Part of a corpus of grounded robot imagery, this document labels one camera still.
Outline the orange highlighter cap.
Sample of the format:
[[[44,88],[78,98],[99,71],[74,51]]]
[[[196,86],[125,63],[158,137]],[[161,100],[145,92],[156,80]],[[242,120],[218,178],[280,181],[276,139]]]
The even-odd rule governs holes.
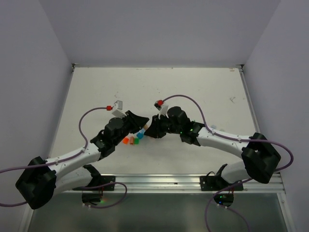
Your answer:
[[[124,143],[124,144],[128,144],[128,143],[129,143],[129,138],[128,138],[128,137],[125,137],[125,138],[123,139],[123,143]]]

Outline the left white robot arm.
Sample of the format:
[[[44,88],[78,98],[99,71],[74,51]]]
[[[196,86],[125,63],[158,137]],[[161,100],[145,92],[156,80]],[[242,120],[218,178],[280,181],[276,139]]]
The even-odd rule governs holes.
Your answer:
[[[127,135],[137,133],[148,121],[149,118],[131,111],[123,117],[113,117],[80,149],[55,158],[32,159],[15,186],[31,209],[44,206],[53,196],[67,190],[100,190],[107,181],[92,164],[108,157]]]

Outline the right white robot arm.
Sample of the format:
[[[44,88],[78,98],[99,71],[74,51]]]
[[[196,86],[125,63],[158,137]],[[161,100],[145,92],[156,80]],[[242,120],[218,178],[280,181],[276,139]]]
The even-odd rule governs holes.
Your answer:
[[[168,109],[165,116],[153,116],[145,135],[158,139],[168,133],[178,134],[184,143],[216,148],[240,159],[236,163],[222,165],[215,176],[208,178],[207,183],[222,190],[249,178],[262,184],[269,183],[281,160],[264,135],[237,136],[224,133],[219,136],[217,130],[207,130],[204,124],[191,121],[178,106]]]

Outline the green highlighter cap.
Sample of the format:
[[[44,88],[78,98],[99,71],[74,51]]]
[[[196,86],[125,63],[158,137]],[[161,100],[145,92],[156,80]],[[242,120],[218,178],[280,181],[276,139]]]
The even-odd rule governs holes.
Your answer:
[[[139,143],[140,143],[139,138],[134,138],[134,144],[135,144],[135,145],[138,145]]]

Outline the blue highlighter cap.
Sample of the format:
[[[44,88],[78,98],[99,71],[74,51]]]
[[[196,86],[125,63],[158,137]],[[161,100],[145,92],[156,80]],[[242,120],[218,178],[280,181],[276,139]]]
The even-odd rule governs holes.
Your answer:
[[[142,134],[142,133],[140,133],[140,132],[139,132],[139,133],[137,133],[137,135],[136,135],[136,136],[137,136],[137,138],[139,138],[139,139],[142,139],[142,138],[143,138],[143,134]]]

